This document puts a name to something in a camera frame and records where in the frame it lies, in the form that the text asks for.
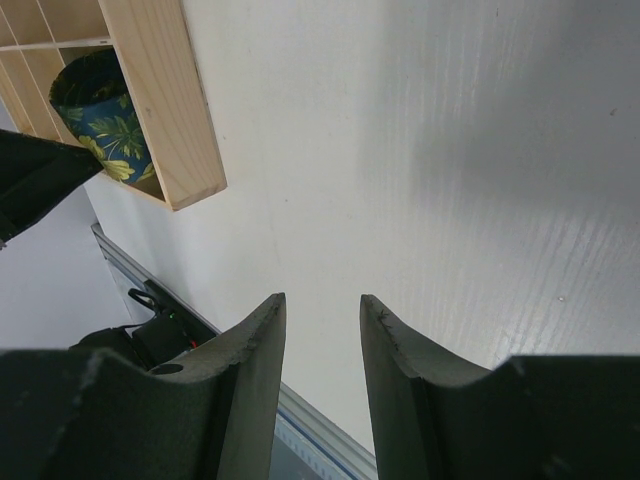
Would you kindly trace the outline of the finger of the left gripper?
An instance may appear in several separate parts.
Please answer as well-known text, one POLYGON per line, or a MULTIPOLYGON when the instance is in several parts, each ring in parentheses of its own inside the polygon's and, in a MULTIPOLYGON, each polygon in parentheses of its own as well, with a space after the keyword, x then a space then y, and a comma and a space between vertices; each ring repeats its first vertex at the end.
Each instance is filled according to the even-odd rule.
POLYGON ((87 149, 1 132, 1 243, 41 221, 74 190, 103 171, 87 149))

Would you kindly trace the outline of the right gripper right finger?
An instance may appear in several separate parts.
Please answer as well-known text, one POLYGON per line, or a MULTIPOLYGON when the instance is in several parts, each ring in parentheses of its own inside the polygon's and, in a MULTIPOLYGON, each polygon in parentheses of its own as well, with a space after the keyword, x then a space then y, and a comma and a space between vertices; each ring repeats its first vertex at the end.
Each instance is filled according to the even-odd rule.
POLYGON ((480 367, 360 304, 382 479, 635 479, 639 360, 517 355, 480 367))

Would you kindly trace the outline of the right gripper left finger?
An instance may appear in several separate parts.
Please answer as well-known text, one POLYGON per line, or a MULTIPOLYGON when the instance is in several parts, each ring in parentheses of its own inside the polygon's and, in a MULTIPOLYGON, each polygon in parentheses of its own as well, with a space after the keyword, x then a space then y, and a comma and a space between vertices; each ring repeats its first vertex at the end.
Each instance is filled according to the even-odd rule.
POLYGON ((152 403, 176 387, 106 349, 1 354, 5 479, 198 479, 187 436, 152 403))

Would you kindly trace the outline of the blue yellow floral tie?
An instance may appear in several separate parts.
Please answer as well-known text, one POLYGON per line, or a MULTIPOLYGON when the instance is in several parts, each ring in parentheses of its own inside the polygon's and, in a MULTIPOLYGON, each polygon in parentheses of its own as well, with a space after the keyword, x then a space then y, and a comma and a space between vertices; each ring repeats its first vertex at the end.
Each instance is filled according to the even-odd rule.
POLYGON ((155 175, 113 48, 91 52, 66 65, 50 87, 49 103, 113 180, 131 185, 155 175))

